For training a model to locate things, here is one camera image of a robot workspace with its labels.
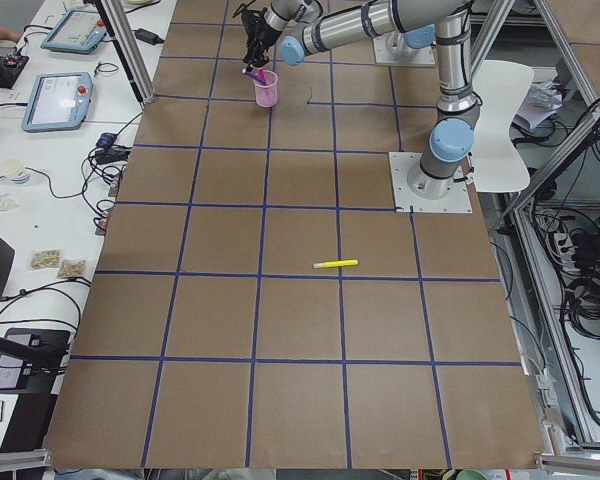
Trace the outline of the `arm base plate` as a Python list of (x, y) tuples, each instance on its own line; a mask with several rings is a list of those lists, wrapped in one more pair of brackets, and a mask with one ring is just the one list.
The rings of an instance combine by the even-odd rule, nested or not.
[(461, 167), (448, 179), (425, 175), (419, 152), (390, 152), (395, 210), (401, 213), (471, 214), (467, 181)]
[(384, 34), (373, 40), (375, 63), (384, 66), (423, 67), (435, 66), (433, 45), (435, 34), (429, 31)]

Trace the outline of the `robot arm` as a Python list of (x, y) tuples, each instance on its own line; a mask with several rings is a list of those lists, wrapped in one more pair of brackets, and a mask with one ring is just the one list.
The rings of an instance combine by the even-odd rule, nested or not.
[(472, 149), (480, 115), (481, 99), (472, 84), (470, 10), (468, 1), (390, 0), (325, 14), (317, 1), (272, 1), (260, 10), (241, 4), (234, 14), (247, 35), (247, 70), (265, 66), (272, 46), (278, 46), (286, 64), (295, 66), (310, 55), (387, 34), (396, 49), (435, 45), (438, 116), (427, 149), (409, 171), (408, 184), (420, 197), (439, 199)]

